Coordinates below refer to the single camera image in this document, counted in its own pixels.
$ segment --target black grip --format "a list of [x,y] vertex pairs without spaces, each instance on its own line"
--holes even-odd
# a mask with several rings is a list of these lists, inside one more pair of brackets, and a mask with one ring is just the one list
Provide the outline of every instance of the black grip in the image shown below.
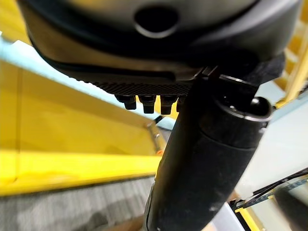
[[271,106],[254,99],[247,112],[194,84],[169,138],[147,203],[149,231],[199,231],[220,210],[253,156]]

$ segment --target yellow metal frame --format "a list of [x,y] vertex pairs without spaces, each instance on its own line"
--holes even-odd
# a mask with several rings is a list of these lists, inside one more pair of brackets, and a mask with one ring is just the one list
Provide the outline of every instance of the yellow metal frame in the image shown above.
[[235,210],[236,213],[240,213],[247,223],[251,231],[264,231],[261,221],[257,218],[252,208],[239,208]]
[[153,121],[4,61],[0,110],[0,195],[154,175],[166,145]]
[[295,100],[308,78],[308,0],[303,1],[302,13],[296,23],[295,33],[286,49],[286,68],[276,84],[285,96],[276,103],[281,108]]

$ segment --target white wall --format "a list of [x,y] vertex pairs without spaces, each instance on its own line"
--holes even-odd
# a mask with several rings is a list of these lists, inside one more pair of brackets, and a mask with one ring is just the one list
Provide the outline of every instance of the white wall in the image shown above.
[[247,198],[253,191],[306,167],[308,102],[269,125],[235,190]]

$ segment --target gray carpet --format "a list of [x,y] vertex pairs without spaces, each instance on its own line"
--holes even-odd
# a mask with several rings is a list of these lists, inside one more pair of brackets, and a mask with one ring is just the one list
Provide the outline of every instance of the gray carpet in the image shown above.
[[141,215],[154,178],[0,198],[0,231],[96,231]]

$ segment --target hole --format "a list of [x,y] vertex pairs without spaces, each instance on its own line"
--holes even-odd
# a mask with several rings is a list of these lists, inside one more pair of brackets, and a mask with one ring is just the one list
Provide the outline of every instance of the hole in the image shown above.
[[164,38],[175,31],[179,21],[177,12],[163,6],[147,7],[135,14],[136,29],[150,38]]

